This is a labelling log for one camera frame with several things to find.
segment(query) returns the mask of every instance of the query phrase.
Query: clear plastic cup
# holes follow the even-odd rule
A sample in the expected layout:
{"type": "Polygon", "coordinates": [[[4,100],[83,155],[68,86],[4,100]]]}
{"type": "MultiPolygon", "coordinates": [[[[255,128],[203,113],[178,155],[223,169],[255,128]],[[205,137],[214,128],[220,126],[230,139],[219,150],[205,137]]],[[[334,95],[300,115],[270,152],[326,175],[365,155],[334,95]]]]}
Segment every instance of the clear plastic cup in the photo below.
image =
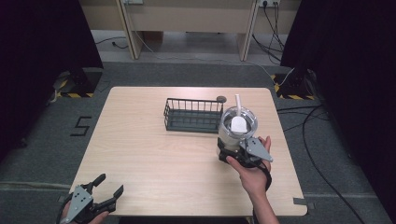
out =
{"type": "Polygon", "coordinates": [[[247,122],[247,132],[243,134],[233,133],[231,131],[231,121],[236,117],[238,108],[236,106],[228,108],[221,116],[219,125],[219,138],[226,149],[239,149],[239,142],[249,139],[256,132],[258,121],[256,116],[249,109],[242,107],[241,117],[247,122]]]}

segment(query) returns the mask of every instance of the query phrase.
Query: power outlet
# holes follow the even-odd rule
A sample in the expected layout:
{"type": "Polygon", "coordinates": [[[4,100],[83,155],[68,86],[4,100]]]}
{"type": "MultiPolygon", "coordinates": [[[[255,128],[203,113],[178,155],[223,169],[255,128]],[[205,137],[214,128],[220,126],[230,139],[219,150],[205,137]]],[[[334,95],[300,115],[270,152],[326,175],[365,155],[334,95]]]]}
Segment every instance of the power outlet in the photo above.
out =
{"type": "Polygon", "coordinates": [[[275,4],[277,4],[279,6],[280,4],[280,0],[259,0],[260,4],[259,7],[262,7],[264,1],[267,2],[267,7],[275,7],[275,4]]]}

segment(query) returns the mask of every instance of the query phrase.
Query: electrical wire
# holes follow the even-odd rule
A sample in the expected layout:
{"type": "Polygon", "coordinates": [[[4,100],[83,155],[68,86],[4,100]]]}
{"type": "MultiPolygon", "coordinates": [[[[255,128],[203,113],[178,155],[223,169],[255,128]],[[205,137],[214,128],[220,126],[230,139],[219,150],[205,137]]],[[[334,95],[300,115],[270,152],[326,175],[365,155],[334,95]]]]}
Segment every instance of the electrical wire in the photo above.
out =
{"type": "Polygon", "coordinates": [[[118,44],[116,44],[116,42],[111,42],[111,44],[114,46],[114,47],[117,47],[117,48],[119,48],[119,49],[126,49],[126,48],[128,48],[128,45],[127,46],[125,46],[125,47],[120,47],[118,44]]]}
{"type": "Polygon", "coordinates": [[[283,130],[283,132],[285,133],[285,132],[287,132],[287,131],[290,131],[291,129],[295,129],[295,128],[300,127],[300,126],[302,126],[302,125],[303,125],[303,123],[294,125],[294,126],[292,126],[292,127],[289,127],[288,129],[283,130]]]}
{"type": "Polygon", "coordinates": [[[143,45],[152,53],[154,53],[154,50],[152,50],[147,44],[146,42],[143,40],[142,37],[140,37],[140,35],[137,33],[137,31],[134,31],[134,33],[137,35],[137,37],[140,39],[140,41],[142,41],[143,45]]]}
{"type": "MultiPolygon", "coordinates": [[[[271,37],[269,49],[271,48],[271,45],[272,45],[273,41],[274,41],[274,35],[271,37]]],[[[268,54],[268,59],[270,60],[271,63],[276,64],[276,65],[280,65],[280,59],[276,58],[276,59],[279,61],[279,63],[276,63],[276,62],[274,62],[274,61],[271,59],[271,55],[270,55],[270,54],[268,54]]]]}
{"type": "Polygon", "coordinates": [[[260,43],[260,42],[257,40],[257,38],[256,38],[255,35],[252,35],[252,37],[253,37],[253,39],[256,41],[257,45],[259,45],[259,47],[260,47],[265,53],[271,55],[273,58],[275,58],[275,59],[277,59],[278,61],[280,61],[280,59],[279,59],[278,57],[276,57],[275,54],[273,54],[273,53],[271,52],[271,50],[275,50],[275,51],[278,51],[278,52],[282,52],[282,51],[277,50],[277,49],[271,49],[271,48],[269,48],[269,47],[266,47],[266,46],[264,46],[264,44],[260,43]]]}
{"type": "Polygon", "coordinates": [[[288,108],[280,108],[280,109],[277,109],[276,111],[279,112],[279,111],[284,111],[284,110],[315,108],[315,107],[317,107],[317,106],[318,106],[318,105],[295,106],[295,107],[288,107],[288,108]]]}
{"type": "Polygon", "coordinates": [[[290,74],[294,71],[294,68],[292,68],[285,76],[285,79],[283,79],[283,81],[280,84],[277,84],[277,86],[282,86],[285,82],[286,79],[288,79],[288,77],[290,76],[290,74]]]}
{"type": "Polygon", "coordinates": [[[58,91],[56,89],[53,90],[53,99],[49,100],[49,104],[53,104],[58,100],[58,91]]]}
{"type": "MultiPolygon", "coordinates": [[[[282,115],[282,114],[308,115],[308,113],[296,112],[296,111],[280,112],[280,113],[277,113],[277,114],[279,114],[279,115],[282,115]]],[[[320,113],[318,115],[311,115],[311,117],[314,117],[315,119],[321,119],[321,120],[330,120],[330,119],[321,118],[320,115],[322,115],[322,114],[326,114],[326,112],[320,113]]]]}
{"type": "Polygon", "coordinates": [[[105,42],[105,41],[107,41],[107,40],[112,40],[112,39],[123,39],[123,38],[126,38],[126,37],[125,37],[125,36],[114,36],[114,37],[110,37],[110,38],[101,40],[101,41],[99,41],[99,42],[95,42],[95,44],[101,44],[101,43],[103,43],[103,42],[105,42]]]}
{"type": "Polygon", "coordinates": [[[314,166],[314,168],[317,170],[318,174],[323,178],[323,180],[329,185],[329,187],[338,195],[338,197],[346,204],[346,206],[349,207],[349,209],[353,212],[353,214],[356,216],[356,218],[364,224],[363,219],[361,219],[361,217],[359,216],[359,214],[356,212],[356,210],[352,207],[352,205],[350,205],[350,203],[344,198],[344,196],[330,183],[330,181],[324,176],[324,174],[319,170],[319,168],[317,167],[314,159],[312,158],[311,152],[309,150],[308,144],[306,143],[306,137],[305,137],[305,124],[306,122],[309,120],[309,117],[312,116],[312,114],[319,109],[320,107],[322,107],[322,105],[318,105],[317,107],[315,107],[305,118],[304,122],[303,122],[303,141],[304,141],[304,147],[306,150],[306,153],[309,157],[309,160],[311,160],[312,165],[314,166]]]}
{"type": "Polygon", "coordinates": [[[268,20],[268,23],[270,24],[271,30],[273,31],[273,38],[277,41],[277,43],[279,44],[279,46],[281,47],[281,49],[283,51],[283,48],[285,46],[282,43],[282,40],[280,39],[279,33],[277,31],[277,22],[279,20],[279,5],[277,3],[275,3],[274,7],[275,7],[275,28],[274,28],[270,18],[268,17],[267,11],[265,10],[266,7],[263,7],[264,15],[265,15],[265,18],[268,20]]]}

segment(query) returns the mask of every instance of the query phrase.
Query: human arm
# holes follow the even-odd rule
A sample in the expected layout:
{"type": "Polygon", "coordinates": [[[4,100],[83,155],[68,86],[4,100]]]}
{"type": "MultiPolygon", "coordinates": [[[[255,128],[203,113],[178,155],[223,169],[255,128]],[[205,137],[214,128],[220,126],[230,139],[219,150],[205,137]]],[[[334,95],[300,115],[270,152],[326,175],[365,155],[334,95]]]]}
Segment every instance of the human arm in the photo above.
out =
{"type": "MultiPolygon", "coordinates": [[[[270,151],[271,138],[267,136],[266,139],[259,137],[259,140],[270,151]]],[[[267,177],[264,172],[259,168],[245,168],[233,157],[227,157],[227,162],[239,173],[242,186],[247,192],[260,224],[273,224],[279,223],[277,217],[272,209],[271,204],[268,201],[265,186],[267,183],[267,177]]],[[[262,161],[267,167],[268,171],[271,171],[271,163],[269,161],[262,161]]]]}

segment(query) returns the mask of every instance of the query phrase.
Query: desk leg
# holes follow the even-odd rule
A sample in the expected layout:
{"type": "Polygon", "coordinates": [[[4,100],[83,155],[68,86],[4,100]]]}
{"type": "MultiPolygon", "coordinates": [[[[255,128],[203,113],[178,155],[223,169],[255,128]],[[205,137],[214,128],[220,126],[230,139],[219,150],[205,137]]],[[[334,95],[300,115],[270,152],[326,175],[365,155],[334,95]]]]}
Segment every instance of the desk leg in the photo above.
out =
{"type": "Polygon", "coordinates": [[[122,0],[116,0],[117,6],[120,11],[122,26],[124,28],[125,36],[128,41],[128,48],[131,52],[131,57],[133,60],[139,59],[140,52],[143,48],[143,42],[140,40],[139,36],[142,37],[142,32],[135,31],[134,25],[132,24],[126,6],[122,3],[122,0]]]}
{"type": "Polygon", "coordinates": [[[252,0],[250,16],[247,22],[247,32],[245,34],[238,34],[236,36],[236,42],[239,48],[239,58],[242,62],[246,61],[248,58],[248,49],[250,46],[251,36],[253,35],[258,9],[259,2],[257,0],[252,0]]]}

